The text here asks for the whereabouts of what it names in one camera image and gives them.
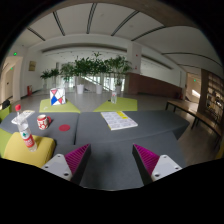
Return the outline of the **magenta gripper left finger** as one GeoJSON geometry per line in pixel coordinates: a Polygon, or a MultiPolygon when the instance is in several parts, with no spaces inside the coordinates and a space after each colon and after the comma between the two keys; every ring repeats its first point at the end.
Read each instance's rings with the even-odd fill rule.
{"type": "Polygon", "coordinates": [[[42,166],[42,169],[79,185],[90,155],[91,145],[86,144],[66,155],[56,154],[42,166]]]}

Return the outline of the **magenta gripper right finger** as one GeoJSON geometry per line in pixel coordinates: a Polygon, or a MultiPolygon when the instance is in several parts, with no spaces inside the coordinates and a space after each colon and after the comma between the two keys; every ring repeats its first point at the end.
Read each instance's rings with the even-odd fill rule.
{"type": "Polygon", "coordinates": [[[168,155],[159,156],[137,144],[133,145],[132,154],[144,185],[181,170],[181,167],[168,155]]]}

